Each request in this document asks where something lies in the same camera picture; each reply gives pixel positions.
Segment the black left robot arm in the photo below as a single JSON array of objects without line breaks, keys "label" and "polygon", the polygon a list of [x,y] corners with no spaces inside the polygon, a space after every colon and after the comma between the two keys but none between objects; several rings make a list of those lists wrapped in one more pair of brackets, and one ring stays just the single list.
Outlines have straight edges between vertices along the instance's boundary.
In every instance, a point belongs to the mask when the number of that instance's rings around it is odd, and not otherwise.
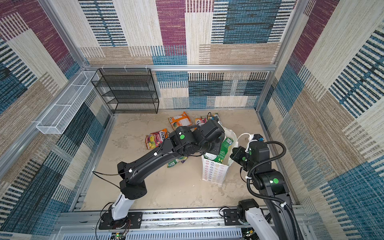
[{"label": "black left robot arm", "polygon": [[224,139],[225,130],[216,120],[202,126],[180,126],[143,157],[131,163],[118,163],[121,194],[109,210],[109,216],[114,221],[124,219],[134,201],[147,193],[145,179],[153,172],[181,157],[218,155]]}]

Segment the white printed paper bag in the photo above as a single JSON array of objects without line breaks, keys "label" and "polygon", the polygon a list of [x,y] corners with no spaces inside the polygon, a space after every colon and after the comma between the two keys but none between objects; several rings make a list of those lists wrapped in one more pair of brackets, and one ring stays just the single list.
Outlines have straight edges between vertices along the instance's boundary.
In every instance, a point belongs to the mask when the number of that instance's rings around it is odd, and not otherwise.
[{"label": "white printed paper bag", "polygon": [[203,173],[202,179],[206,182],[222,186],[230,166],[234,163],[230,155],[234,148],[239,147],[237,135],[230,129],[224,128],[225,137],[221,144],[219,154],[207,153],[202,156]]}]

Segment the green spring tea bag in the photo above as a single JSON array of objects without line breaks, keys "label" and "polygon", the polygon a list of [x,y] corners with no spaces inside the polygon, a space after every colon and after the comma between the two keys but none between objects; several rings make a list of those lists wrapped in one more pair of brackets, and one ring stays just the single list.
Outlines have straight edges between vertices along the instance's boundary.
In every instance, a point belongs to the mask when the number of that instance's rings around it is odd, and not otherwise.
[{"label": "green spring tea bag", "polygon": [[167,167],[168,167],[168,168],[171,168],[171,167],[175,166],[175,165],[178,164],[178,163],[184,163],[187,159],[188,159],[188,157],[181,157],[181,158],[172,160],[171,162],[169,162],[169,163],[167,164]]},{"label": "green spring tea bag", "polygon": [[203,155],[203,158],[210,160],[210,161],[213,161],[213,162],[216,162],[216,163],[219,163],[219,164],[222,164],[223,161],[225,160],[227,154],[232,149],[233,144],[234,144],[234,140],[226,137],[222,143],[222,147],[221,147],[219,155],[216,156],[216,155],[212,155],[212,154],[206,154],[206,155]]}]

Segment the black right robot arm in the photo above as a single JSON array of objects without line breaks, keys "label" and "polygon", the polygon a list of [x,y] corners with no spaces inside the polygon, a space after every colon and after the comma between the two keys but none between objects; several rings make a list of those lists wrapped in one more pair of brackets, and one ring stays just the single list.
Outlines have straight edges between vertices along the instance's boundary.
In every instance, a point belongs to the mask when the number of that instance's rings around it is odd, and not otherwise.
[{"label": "black right robot arm", "polygon": [[249,193],[262,199],[268,208],[264,215],[254,199],[239,201],[237,206],[239,221],[251,225],[260,240],[303,239],[285,178],[272,168],[272,162],[282,158],[286,151],[280,142],[253,140],[247,148],[233,148],[230,155],[247,172]]}]

